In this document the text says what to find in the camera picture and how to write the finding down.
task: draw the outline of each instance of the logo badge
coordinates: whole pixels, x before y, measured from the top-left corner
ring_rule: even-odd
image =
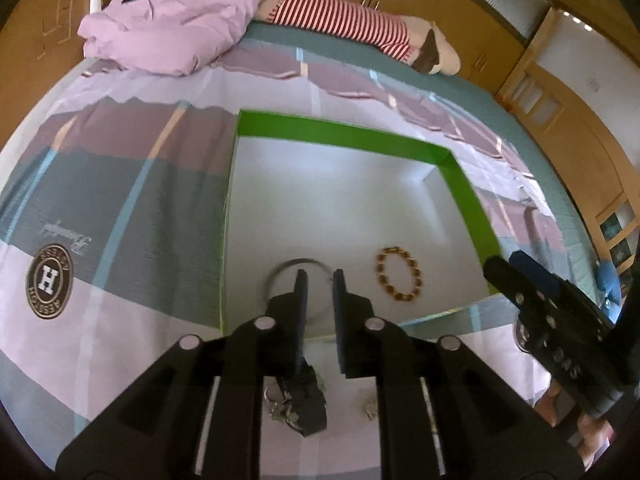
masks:
[[[62,245],[41,248],[27,274],[27,300],[35,315],[42,319],[59,316],[71,295],[73,278],[74,264]]]

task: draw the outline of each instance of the pink blanket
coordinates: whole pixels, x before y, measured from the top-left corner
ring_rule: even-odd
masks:
[[[85,57],[190,74],[236,44],[261,0],[112,0],[82,19]]]

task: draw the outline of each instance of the bed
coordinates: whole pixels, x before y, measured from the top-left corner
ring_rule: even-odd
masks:
[[[180,336],[217,338],[255,315],[235,310],[229,321],[223,272],[237,116],[247,109],[447,148],[502,254],[525,250],[594,298],[593,250],[560,181],[515,119],[460,78],[421,76],[365,45],[258,23],[191,76],[84,60],[0,154],[0,399],[50,467]],[[70,251],[73,290],[62,314],[43,319],[29,308],[24,280],[49,243]],[[424,339],[459,335],[531,400],[548,385],[548,374],[517,349],[515,316],[503,297],[489,296],[404,329]],[[309,342],[308,355],[326,362],[331,344]],[[327,365],[323,373],[331,383],[336,370]],[[354,399],[370,388],[358,389]],[[266,412],[263,419],[277,424]],[[366,423],[358,420],[357,427]],[[284,426],[265,428],[272,446],[292,438]],[[362,431],[375,443],[371,428]],[[332,465],[317,449],[305,448],[306,455],[294,449],[289,466],[263,449],[263,476],[380,475],[375,452],[364,462]],[[309,453],[315,459],[301,464]]]

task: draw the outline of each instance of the red and white striped fabric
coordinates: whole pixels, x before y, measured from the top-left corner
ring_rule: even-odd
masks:
[[[398,61],[406,61],[413,51],[403,20],[344,0],[280,0],[267,23],[369,43]]]

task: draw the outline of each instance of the beaded bracelet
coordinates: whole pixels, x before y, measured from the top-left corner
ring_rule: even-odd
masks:
[[[414,290],[411,291],[410,294],[403,294],[402,292],[398,292],[396,288],[389,283],[389,278],[385,272],[385,260],[388,254],[399,254],[404,258],[404,260],[409,264],[411,268],[411,274],[414,277]],[[416,262],[409,254],[408,251],[405,251],[402,247],[385,247],[378,254],[378,264],[376,265],[376,272],[378,273],[378,281],[380,285],[385,287],[385,291],[387,294],[392,296],[396,301],[413,301],[417,296],[420,295],[420,290],[422,288],[422,279],[420,278],[420,269],[418,268],[418,262]]]

